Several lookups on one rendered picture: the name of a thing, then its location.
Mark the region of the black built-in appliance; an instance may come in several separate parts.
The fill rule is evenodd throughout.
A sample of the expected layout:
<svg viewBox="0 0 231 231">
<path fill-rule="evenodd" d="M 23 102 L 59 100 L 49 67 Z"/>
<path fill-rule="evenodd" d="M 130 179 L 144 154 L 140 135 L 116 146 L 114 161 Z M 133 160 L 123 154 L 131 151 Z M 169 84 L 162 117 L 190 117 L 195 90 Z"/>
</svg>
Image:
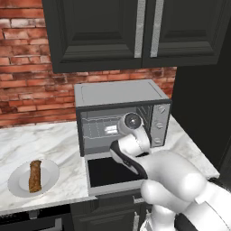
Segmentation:
<svg viewBox="0 0 231 231">
<path fill-rule="evenodd" d="M 0 231 L 74 231 L 68 205 L 0 216 Z"/>
</svg>

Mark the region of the grey round plate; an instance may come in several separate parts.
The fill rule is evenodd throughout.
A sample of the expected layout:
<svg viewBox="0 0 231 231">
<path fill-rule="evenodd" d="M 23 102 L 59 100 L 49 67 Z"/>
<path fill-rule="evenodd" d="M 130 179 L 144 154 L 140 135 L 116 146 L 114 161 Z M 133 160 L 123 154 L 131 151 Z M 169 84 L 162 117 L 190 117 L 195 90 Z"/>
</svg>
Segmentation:
<svg viewBox="0 0 231 231">
<path fill-rule="evenodd" d="M 31 198 L 41 195 L 51 189 L 60 177 L 58 165 L 46 159 L 41 159 L 41 186 L 37 192 L 29 191 L 29 179 L 31 175 L 30 163 L 25 162 L 17 167 L 9 177 L 7 186 L 9 191 L 19 198 Z"/>
</svg>

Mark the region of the black base cupboard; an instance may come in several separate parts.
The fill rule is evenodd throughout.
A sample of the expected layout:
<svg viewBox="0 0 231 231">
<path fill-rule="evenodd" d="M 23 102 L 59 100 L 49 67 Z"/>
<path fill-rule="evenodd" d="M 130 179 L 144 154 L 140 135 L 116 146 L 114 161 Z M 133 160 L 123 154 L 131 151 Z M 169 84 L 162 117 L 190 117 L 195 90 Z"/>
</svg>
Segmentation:
<svg viewBox="0 0 231 231">
<path fill-rule="evenodd" d="M 138 189 L 96 196 L 95 199 L 70 205 L 75 231 L 133 231 L 134 212 L 140 216 L 138 231 L 151 214 L 146 202 L 134 204 L 133 196 L 141 198 Z"/>
</svg>

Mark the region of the toaster oven glass door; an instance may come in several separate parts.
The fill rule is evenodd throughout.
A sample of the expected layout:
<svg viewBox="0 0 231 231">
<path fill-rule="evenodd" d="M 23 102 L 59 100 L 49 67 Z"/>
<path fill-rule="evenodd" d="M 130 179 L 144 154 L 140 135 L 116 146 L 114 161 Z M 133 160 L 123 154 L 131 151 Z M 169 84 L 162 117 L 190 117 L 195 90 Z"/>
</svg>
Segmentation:
<svg viewBox="0 0 231 231">
<path fill-rule="evenodd" d="M 115 162 L 109 152 L 88 154 L 85 164 L 89 196 L 140 189 L 143 183 L 141 176 Z"/>
</svg>

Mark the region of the brown baguette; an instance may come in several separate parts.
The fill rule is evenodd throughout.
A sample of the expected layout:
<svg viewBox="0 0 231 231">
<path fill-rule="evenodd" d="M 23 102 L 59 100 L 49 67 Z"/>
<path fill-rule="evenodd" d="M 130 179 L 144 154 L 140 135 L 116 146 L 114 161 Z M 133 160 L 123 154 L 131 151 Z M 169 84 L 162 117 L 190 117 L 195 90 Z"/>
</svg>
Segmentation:
<svg viewBox="0 0 231 231">
<path fill-rule="evenodd" d="M 32 161 L 30 163 L 29 191 L 38 192 L 42 189 L 41 185 L 41 161 Z"/>
</svg>

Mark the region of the tall black cabinet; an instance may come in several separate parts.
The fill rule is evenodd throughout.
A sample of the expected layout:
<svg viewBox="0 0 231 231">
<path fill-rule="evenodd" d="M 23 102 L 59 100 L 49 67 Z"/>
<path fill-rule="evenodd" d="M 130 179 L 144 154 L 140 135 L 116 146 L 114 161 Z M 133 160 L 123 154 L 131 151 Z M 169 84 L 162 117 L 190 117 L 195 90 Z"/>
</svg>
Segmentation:
<svg viewBox="0 0 231 231">
<path fill-rule="evenodd" d="M 217 64 L 177 68 L 171 112 L 231 186 L 231 21 Z"/>
</svg>

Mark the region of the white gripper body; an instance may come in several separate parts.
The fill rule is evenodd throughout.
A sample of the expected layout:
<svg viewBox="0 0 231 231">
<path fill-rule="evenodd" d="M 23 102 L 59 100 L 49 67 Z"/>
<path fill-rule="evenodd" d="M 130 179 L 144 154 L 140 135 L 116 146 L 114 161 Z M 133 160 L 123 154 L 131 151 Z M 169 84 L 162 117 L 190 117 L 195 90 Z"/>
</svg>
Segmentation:
<svg viewBox="0 0 231 231">
<path fill-rule="evenodd" d="M 117 126 L 116 125 L 110 125 L 105 128 L 106 134 L 117 134 Z"/>
</svg>

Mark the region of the grey toaster oven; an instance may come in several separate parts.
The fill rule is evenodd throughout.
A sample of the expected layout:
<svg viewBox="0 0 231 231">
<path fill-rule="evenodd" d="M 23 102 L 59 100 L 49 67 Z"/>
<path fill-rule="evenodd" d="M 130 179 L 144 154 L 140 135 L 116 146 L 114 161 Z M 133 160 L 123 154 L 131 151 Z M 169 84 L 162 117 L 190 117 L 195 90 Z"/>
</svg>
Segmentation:
<svg viewBox="0 0 231 231">
<path fill-rule="evenodd" d="M 74 86 L 77 127 L 79 133 L 80 155 L 108 152 L 110 144 L 121 137 L 99 138 L 94 140 L 83 137 L 83 120 L 95 117 L 121 116 L 136 113 L 151 136 L 151 147 L 165 143 L 170 114 L 171 100 L 151 79 L 84 83 Z M 158 106 L 166 107 L 164 113 Z M 158 129 L 155 124 L 163 123 Z M 154 138 L 162 143 L 155 143 Z"/>
</svg>

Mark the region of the black wall cupboard door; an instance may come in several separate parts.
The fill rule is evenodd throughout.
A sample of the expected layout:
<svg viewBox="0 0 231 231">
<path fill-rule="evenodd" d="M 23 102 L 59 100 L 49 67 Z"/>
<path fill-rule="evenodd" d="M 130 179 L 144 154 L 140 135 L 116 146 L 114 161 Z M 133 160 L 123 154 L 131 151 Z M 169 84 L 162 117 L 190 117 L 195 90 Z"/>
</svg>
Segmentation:
<svg viewBox="0 0 231 231">
<path fill-rule="evenodd" d="M 138 69 L 141 0 L 42 0 L 55 73 Z"/>
<path fill-rule="evenodd" d="M 156 0 L 145 7 L 144 68 L 216 64 L 231 19 L 231 0 L 164 0 L 158 55 L 150 57 Z"/>
</svg>

